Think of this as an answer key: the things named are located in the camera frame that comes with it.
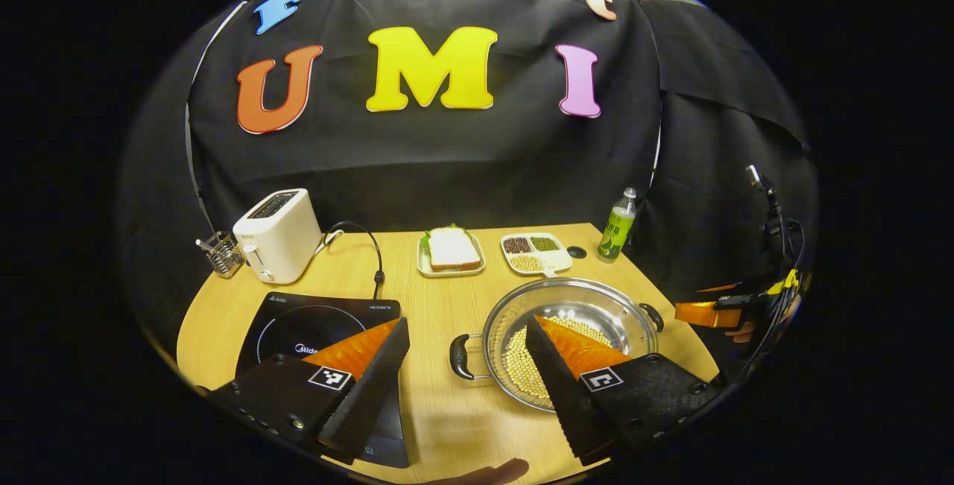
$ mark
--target letter i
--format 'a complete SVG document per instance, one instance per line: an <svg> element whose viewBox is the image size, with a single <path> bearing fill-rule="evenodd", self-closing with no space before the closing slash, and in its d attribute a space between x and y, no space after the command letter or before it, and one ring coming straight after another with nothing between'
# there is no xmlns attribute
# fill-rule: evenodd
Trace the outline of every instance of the letter i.
<svg viewBox="0 0 954 485"><path fill-rule="evenodd" d="M593 51L573 45L560 44L556 53L563 58L566 67L566 97L560 101L563 114L596 118L600 114L599 105L593 97L593 64L596 54Z"/></svg>

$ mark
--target pot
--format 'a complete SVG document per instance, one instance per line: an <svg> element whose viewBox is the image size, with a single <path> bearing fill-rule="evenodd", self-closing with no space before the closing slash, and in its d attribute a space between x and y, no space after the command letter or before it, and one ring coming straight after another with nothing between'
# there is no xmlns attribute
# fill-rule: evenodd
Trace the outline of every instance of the pot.
<svg viewBox="0 0 954 485"><path fill-rule="evenodd" d="M549 398L521 390L504 368L504 352L511 336L525 328L531 316L562 317L598 329L614 348L636 358L657 352L657 333L663 329L655 308L637 304L609 285L582 278L545 278L521 285L497 302L480 335L460 335L450 344L450 367L467 380L493 380L514 399L534 409L553 413ZM490 375L474 375L467 370L464 343L470 338L483 342L484 362Z"/></svg>

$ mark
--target metal utensil holder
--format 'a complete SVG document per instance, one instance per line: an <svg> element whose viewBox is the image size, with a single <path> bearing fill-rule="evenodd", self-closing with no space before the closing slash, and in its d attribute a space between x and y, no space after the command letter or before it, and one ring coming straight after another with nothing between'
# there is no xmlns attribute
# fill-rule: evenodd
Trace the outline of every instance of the metal utensil holder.
<svg viewBox="0 0 954 485"><path fill-rule="evenodd" d="M212 271L221 278L232 278L245 263L245 258L231 234L216 232L205 243L212 247L211 251L205 252L205 257L212 264Z"/></svg>

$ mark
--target sandwich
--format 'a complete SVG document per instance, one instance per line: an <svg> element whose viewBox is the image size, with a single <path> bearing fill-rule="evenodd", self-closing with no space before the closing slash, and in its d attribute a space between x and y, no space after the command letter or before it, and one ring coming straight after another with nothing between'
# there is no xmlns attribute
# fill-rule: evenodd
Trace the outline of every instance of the sandwich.
<svg viewBox="0 0 954 485"><path fill-rule="evenodd" d="M433 271L467 271L480 267L480 255L464 228L457 228L453 224L434 228L425 234L422 241L430 250L430 268Z"/></svg>

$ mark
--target plate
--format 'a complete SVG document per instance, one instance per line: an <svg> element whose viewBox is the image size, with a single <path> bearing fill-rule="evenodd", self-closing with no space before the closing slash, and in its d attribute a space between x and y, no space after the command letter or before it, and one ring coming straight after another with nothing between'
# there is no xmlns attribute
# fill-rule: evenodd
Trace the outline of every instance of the plate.
<svg viewBox="0 0 954 485"><path fill-rule="evenodd" d="M511 254L504 248L504 241L507 241L509 238L525 238L531 251L529 252L514 252ZM531 238L549 238L553 243L556 243L556 250L537 250L534 246L534 242L531 241ZM573 258L569 257L569 252L566 251L566 248L563 247L563 244L560 243L560 240L556 238L553 234L548 234L545 232L535 232L529 234L507 234L504 237L500 238L500 250L504 253L504 258L507 259L507 264L511 266L511 269L514 269L515 272L525 275L535 275L543 274L549 278L556 276L556 271L565 271L573 266ZM536 258L540 264L544 267L541 271L524 271L514 267L514 258L517 256L529 256L531 258Z"/></svg>
<svg viewBox="0 0 954 485"><path fill-rule="evenodd" d="M474 248L477 249L477 255L480 256L480 267L476 269L443 269L443 271L435 271L430 268L430 253L427 250L424 250L420 246L420 240L418 241L418 270L420 274L423 274L427 278L443 278L450 276L467 276L471 274L477 274L484 270L484 267L487 265L487 260L484 258L484 251L480 248L480 241L477 241L477 238L473 236L470 232L465 232L467 237L470 237L470 243L474 244Z"/></svg>

